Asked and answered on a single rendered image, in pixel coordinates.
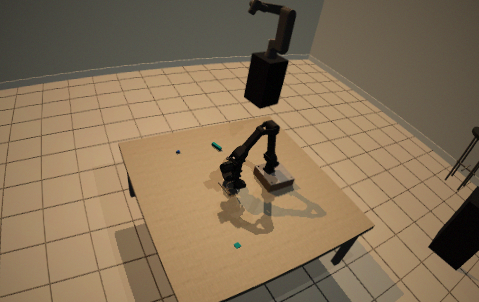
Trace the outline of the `teal rectangular block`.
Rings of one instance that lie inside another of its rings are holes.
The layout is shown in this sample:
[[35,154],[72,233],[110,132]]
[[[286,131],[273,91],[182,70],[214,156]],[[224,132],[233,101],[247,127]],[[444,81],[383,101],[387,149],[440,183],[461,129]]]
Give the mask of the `teal rectangular block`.
[[216,149],[218,149],[219,151],[222,150],[222,147],[219,146],[218,144],[216,144],[215,142],[212,142],[212,146],[214,146]]

